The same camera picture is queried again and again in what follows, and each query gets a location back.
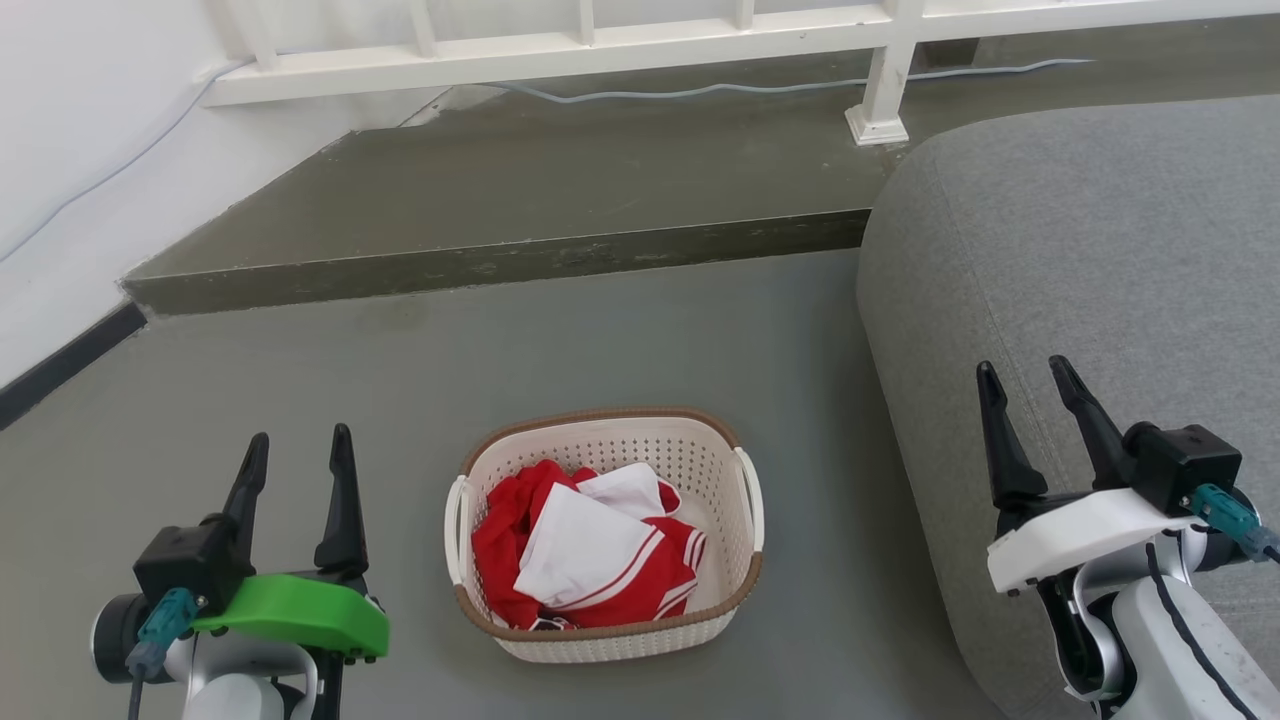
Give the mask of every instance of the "white railing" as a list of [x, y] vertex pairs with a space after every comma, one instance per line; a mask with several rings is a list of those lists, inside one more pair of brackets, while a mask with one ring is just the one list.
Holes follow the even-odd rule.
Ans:
[[863, 102], [846, 113], [859, 145], [906, 140], [899, 105], [918, 42], [1280, 13], [1280, 0], [883, 0], [782, 13], [733, 0], [731, 18], [598, 27], [595, 0], [576, 0], [570, 32], [440, 40], [428, 0], [404, 0], [412, 45], [283, 55], [260, 0], [225, 1], [257, 61], [219, 78], [205, 105], [874, 49]]

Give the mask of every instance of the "gray upholstered furniture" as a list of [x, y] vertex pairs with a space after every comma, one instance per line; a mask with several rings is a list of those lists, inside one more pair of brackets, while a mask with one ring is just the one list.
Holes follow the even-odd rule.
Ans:
[[[1047, 359], [1121, 429], [1203, 424], [1280, 520], [1280, 97], [1061, 110], [923, 143], [876, 204], [858, 301], [951, 626], [1015, 719], [1089, 717], [1034, 594], [992, 591], [974, 365], [992, 360], [1051, 492], [1088, 459]], [[1280, 680], [1280, 568], [1196, 579]]]

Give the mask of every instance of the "basket handle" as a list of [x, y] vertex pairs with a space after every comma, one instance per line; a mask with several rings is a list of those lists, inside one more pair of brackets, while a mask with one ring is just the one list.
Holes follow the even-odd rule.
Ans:
[[739, 461], [742, 464], [742, 477], [746, 478], [746, 496], [751, 501], [751, 527], [755, 530], [755, 552], [764, 550], [764, 498], [760, 493], [760, 478], [755, 474], [755, 465], [751, 456], [741, 447], [735, 447]]
[[458, 555], [458, 523], [462, 518], [462, 489], [467, 484], [466, 475], [458, 475], [449, 488], [449, 498], [444, 501], [444, 564], [449, 568], [449, 579], [461, 585], [462, 569], [466, 568]]

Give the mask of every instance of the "white plastic basket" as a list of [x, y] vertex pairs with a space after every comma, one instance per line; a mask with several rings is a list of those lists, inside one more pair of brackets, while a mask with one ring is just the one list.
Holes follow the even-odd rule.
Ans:
[[[648, 462], [684, 498], [676, 516], [707, 533], [698, 591], [678, 618], [614, 628], [520, 630], [485, 605], [471, 553], [471, 532], [488, 512], [486, 497], [521, 468], [549, 457], [572, 473], [607, 473]], [[732, 430], [690, 409], [575, 413], [524, 423], [492, 436], [471, 455], [449, 489], [444, 553], [466, 616], [507, 652], [530, 662], [602, 662], [701, 644], [723, 630], [760, 574], [764, 506], [751, 459]]]

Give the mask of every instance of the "black cable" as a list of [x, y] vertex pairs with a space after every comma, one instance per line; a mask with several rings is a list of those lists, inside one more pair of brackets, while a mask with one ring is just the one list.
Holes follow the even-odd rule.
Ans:
[[138, 720], [142, 708], [142, 673], [133, 676], [133, 689], [129, 691], [129, 720]]
[[1174, 629], [1178, 630], [1178, 635], [1183, 638], [1187, 647], [1192, 648], [1192, 655], [1196, 656], [1196, 662], [1199, 662], [1204, 674], [1217, 683], [1217, 689], [1222, 692], [1222, 697], [1226, 698], [1226, 702], [1231, 703], [1231, 707], [1240, 711], [1244, 720], [1258, 720], [1258, 716], [1249, 710], [1249, 706], [1244, 705], [1240, 696], [1235, 694], [1231, 685], [1226, 684], [1226, 680], [1217, 671], [1217, 667], [1213, 667], [1208, 656], [1204, 655], [1199, 643], [1196, 642], [1196, 635], [1193, 635], [1190, 628], [1187, 626], [1187, 620], [1184, 620], [1183, 614], [1178, 611], [1178, 606], [1174, 605], [1172, 596], [1169, 594], [1169, 587], [1165, 585], [1165, 575], [1160, 571], [1160, 564], [1156, 561], [1156, 544], [1149, 542], [1147, 543], [1147, 570], [1151, 573], [1151, 579], [1156, 583], [1156, 592], [1160, 594], [1160, 603], [1165, 606], [1165, 611], [1169, 612], [1169, 619], [1174, 621]]

